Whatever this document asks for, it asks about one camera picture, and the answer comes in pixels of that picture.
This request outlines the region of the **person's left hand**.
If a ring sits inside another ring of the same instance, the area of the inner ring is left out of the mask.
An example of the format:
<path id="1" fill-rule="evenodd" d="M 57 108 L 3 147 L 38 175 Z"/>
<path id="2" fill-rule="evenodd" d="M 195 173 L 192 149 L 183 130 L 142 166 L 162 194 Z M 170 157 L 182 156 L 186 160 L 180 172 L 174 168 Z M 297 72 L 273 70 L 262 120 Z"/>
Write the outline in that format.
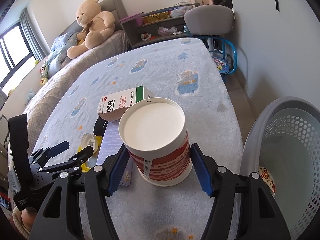
<path id="1" fill-rule="evenodd" d="M 27 209 L 24 209 L 22 211 L 21 213 L 22 224 L 28 231 L 31 231 L 31 228 L 33 227 L 36 216 L 37 216 L 37 212 L 28 211 Z"/>

